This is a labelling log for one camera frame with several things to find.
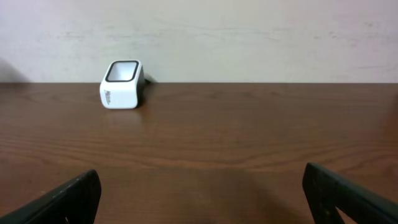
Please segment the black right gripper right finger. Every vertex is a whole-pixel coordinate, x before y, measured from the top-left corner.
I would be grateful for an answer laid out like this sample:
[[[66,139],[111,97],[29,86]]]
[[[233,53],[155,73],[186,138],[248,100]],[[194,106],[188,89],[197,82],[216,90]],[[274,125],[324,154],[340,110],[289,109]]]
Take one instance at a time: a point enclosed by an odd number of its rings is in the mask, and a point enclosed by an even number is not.
[[[339,211],[356,223],[397,223],[397,204],[309,162],[302,187],[315,223],[343,223]]]

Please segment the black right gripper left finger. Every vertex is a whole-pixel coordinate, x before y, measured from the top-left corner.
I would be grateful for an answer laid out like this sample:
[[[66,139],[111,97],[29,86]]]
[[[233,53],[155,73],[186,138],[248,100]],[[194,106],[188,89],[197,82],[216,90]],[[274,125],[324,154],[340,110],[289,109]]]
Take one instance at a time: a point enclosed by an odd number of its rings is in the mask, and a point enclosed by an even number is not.
[[[1,217],[1,224],[94,224],[100,197],[98,173],[89,170]]]

